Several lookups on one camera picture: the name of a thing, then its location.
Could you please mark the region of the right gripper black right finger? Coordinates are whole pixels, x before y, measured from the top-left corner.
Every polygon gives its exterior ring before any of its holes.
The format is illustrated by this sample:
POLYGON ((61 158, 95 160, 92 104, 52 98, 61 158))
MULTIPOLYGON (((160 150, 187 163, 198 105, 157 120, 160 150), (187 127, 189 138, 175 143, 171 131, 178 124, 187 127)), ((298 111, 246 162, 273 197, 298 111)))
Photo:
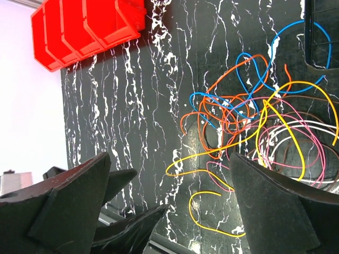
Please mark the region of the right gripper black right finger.
POLYGON ((337 194, 236 152, 229 168, 251 253, 338 253, 337 194))

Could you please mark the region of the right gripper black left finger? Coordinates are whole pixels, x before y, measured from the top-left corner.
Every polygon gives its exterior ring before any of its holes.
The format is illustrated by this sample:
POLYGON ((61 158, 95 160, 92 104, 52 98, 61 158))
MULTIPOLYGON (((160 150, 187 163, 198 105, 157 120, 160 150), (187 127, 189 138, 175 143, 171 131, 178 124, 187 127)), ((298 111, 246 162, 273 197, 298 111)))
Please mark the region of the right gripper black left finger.
POLYGON ((89 253, 108 184, 103 152, 1 196, 1 253, 89 253))

